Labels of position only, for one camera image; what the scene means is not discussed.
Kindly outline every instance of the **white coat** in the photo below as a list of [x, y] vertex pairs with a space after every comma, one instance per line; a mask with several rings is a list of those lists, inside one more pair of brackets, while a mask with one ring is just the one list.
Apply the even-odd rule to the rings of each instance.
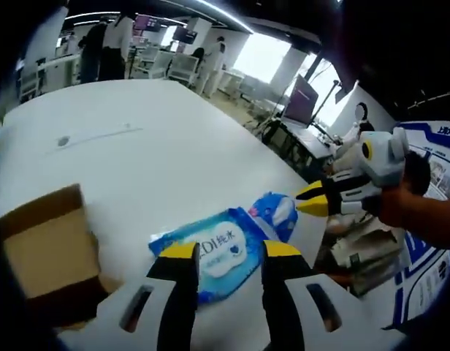
[[[224, 46], [224, 52], [221, 52], [221, 46]], [[219, 71], [222, 69], [225, 61], [226, 45], [224, 42], [216, 42], [207, 49], [204, 56], [204, 63], [202, 69], [206, 73]]]
[[219, 72], [224, 65], [225, 54], [226, 45], [224, 42], [216, 42], [205, 51], [204, 61], [199, 69], [199, 77], [196, 82], [196, 92], [199, 95], [204, 92], [208, 97], [211, 97], [214, 94], [221, 77]]
[[119, 23], [118, 20], [109, 23], [103, 37], [103, 48], [120, 49], [125, 62], [128, 61], [133, 22], [131, 18], [124, 17]]

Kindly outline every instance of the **white chair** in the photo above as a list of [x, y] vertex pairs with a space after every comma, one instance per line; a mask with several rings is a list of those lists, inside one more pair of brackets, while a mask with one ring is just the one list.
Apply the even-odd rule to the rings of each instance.
[[38, 66], [26, 65], [20, 73], [19, 100], [21, 103], [37, 97], [39, 92]]
[[172, 62], [174, 53], [160, 51], [155, 62], [150, 68], [135, 67], [135, 78], [165, 79], [169, 64]]
[[140, 64], [142, 68], [150, 68], [152, 64], [157, 59], [157, 56], [160, 53], [159, 48], [155, 48], [153, 46], [147, 46], [144, 50], [140, 52]]
[[168, 66], [172, 63], [173, 57], [175, 57], [175, 53], [160, 51], [152, 67], [149, 69], [149, 78], [165, 78], [167, 76]]
[[184, 53], [177, 53], [168, 71], [168, 78], [181, 80], [191, 85], [196, 78], [196, 67], [199, 59]]

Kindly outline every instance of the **monitor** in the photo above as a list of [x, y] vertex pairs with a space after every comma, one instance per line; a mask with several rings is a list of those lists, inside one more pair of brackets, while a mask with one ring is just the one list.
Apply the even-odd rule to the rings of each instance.
[[298, 75], [282, 118], [309, 126], [317, 100], [318, 93], [316, 93], [306, 79]]
[[173, 40], [184, 42], [185, 44], [192, 44], [196, 39], [196, 35], [196, 31], [190, 31], [183, 27], [176, 27], [175, 33], [173, 34]]
[[160, 28], [159, 19], [147, 15], [138, 15], [134, 22], [134, 29], [140, 31], [160, 31]]

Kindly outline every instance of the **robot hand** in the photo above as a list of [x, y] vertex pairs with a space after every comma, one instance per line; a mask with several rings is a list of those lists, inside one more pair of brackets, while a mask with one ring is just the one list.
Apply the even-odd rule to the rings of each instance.
[[103, 300], [80, 331], [59, 334], [69, 350], [189, 350], [197, 310], [199, 244], [172, 245], [147, 276]]
[[397, 186], [402, 180], [407, 153], [407, 137], [402, 128], [394, 128], [392, 134], [363, 132], [356, 166], [304, 188], [296, 196], [297, 200], [303, 200], [297, 209], [320, 217], [361, 210], [376, 215], [376, 199], [382, 188]]
[[393, 350], [404, 338], [377, 328], [358, 298], [288, 244], [264, 241], [262, 287], [270, 350]]

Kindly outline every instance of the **desk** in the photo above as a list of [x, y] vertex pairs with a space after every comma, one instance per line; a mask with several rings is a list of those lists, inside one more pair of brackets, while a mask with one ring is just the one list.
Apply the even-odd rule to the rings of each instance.
[[275, 151], [308, 183], [324, 176], [322, 167], [332, 156], [325, 146], [308, 129], [294, 124], [273, 120], [273, 127], [262, 138], [263, 143]]
[[295, 126], [294, 124], [285, 124], [285, 127], [308, 150], [314, 159], [325, 159], [332, 156], [329, 147], [319, 141], [307, 128]]
[[75, 63], [80, 54], [63, 56], [38, 66], [39, 71], [46, 71], [45, 92], [55, 91], [74, 85]]
[[[59, 148], [66, 135], [69, 144]], [[236, 121], [168, 80], [71, 86], [7, 114], [0, 217], [73, 183], [81, 185], [99, 239], [102, 272], [118, 279], [145, 275], [152, 235], [306, 185]], [[325, 218], [300, 214], [290, 243], [310, 265], [325, 227]], [[264, 349], [270, 339], [260, 275], [257, 269], [225, 301], [198, 311], [192, 348]]]
[[70, 61], [78, 60], [80, 58], [79, 53], [75, 53], [73, 55], [63, 56], [59, 58], [55, 58], [54, 60], [50, 60], [48, 62], [44, 62], [43, 64], [38, 65], [38, 70], [47, 69], [48, 67], [55, 66], [57, 64], [65, 64]]

